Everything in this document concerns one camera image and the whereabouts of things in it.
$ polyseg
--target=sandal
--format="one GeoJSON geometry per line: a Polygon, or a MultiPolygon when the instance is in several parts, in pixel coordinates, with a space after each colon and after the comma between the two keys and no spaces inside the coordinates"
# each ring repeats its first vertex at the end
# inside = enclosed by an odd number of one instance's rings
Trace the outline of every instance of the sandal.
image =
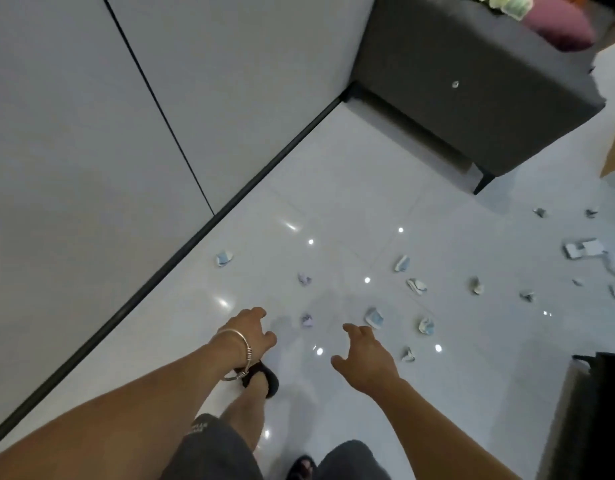
{"type": "Polygon", "coordinates": [[[296,461],[292,464],[292,467],[289,469],[289,473],[287,474],[286,480],[308,480],[315,478],[317,475],[317,464],[314,463],[312,457],[310,455],[303,455],[296,459],[296,461]],[[310,462],[310,467],[312,468],[312,472],[310,472],[303,461],[308,460],[310,462]]]}
{"type": "MultiPolygon", "coordinates": [[[[242,370],[243,369],[235,369],[234,371],[236,373],[239,373],[242,370]]],[[[250,380],[257,372],[263,372],[265,374],[265,378],[268,381],[268,394],[265,397],[266,399],[270,399],[279,390],[279,379],[277,378],[276,374],[274,374],[274,372],[265,367],[265,364],[261,361],[255,363],[252,367],[250,367],[250,370],[247,371],[247,376],[241,379],[241,381],[243,382],[243,387],[247,387],[247,385],[250,383],[250,380]]]]}

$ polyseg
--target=gray shorts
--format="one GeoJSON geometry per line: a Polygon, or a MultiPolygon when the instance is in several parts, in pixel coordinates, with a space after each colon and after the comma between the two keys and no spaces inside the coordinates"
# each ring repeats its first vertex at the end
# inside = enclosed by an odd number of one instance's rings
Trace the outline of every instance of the gray shorts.
{"type": "MultiPolygon", "coordinates": [[[[232,427],[210,414],[194,420],[161,480],[263,480],[247,444],[232,427]]],[[[319,464],[314,480],[390,480],[362,442],[338,445],[319,464]]]]}

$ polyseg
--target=pink pillow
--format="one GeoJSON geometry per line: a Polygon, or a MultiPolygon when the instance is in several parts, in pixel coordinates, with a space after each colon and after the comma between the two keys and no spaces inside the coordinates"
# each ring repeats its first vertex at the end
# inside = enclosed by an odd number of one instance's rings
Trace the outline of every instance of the pink pillow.
{"type": "Polygon", "coordinates": [[[566,0],[534,0],[521,23],[563,52],[594,44],[594,31],[583,10],[566,0]]]}

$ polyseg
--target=white tile floor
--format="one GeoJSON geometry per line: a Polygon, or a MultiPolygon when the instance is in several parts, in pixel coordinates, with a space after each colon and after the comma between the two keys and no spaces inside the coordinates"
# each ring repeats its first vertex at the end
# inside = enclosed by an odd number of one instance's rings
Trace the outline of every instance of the white tile floor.
{"type": "MultiPolygon", "coordinates": [[[[265,360],[281,383],[256,452],[263,472],[282,476],[299,454],[320,460],[358,438],[393,478],[411,478],[381,412],[329,365],[347,351],[341,325],[362,323],[377,306],[386,318],[378,338],[395,356],[405,346],[415,352],[414,364],[399,363],[402,376],[520,476],[535,477],[570,356],[615,352],[615,278],[599,260],[568,261],[560,250],[563,239],[584,237],[615,250],[615,190],[597,177],[603,155],[584,151],[595,124],[474,197],[477,175],[460,174],[426,137],[367,104],[337,106],[1,448],[188,353],[233,313],[260,305],[279,337],[265,360]],[[599,217],[584,217],[596,205],[599,217]],[[537,206],[550,217],[537,217],[537,206]],[[218,269],[222,249],[235,258],[218,269]],[[402,253],[410,269],[393,273],[402,253]],[[299,271],[312,285],[301,287],[299,271]],[[411,276],[429,286],[424,296],[408,290],[411,276]],[[484,283],[483,296],[468,291],[471,276],[484,283]],[[535,303],[520,300],[526,288],[535,303]],[[300,327],[304,312],[315,318],[312,330],[300,327]],[[416,331],[422,316],[435,320],[434,336],[416,331]]],[[[221,384],[203,410],[220,413],[236,394],[238,386],[221,384]]]]}

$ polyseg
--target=person's left hand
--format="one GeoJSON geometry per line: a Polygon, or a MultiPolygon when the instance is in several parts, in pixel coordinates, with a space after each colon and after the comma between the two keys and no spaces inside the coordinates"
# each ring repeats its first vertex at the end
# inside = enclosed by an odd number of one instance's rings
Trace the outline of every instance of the person's left hand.
{"type": "MultiPolygon", "coordinates": [[[[233,328],[241,332],[252,348],[252,363],[260,360],[263,354],[276,345],[276,335],[274,335],[274,332],[267,331],[263,333],[263,328],[261,327],[261,319],[266,314],[267,312],[260,306],[256,306],[252,310],[241,310],[236,317],[232,317],[225,325],[218,329],[218,331],[221,331],[226,328],[233,328]]],[[[238,350],[241,351],[241,360],[237,367],[245,367],[247,363],[247,348],[243,339],[236,333],[226,331],[215,335],[210,342],[218,340],[229,340],[233,345],[238,346],[238,350]]]]}

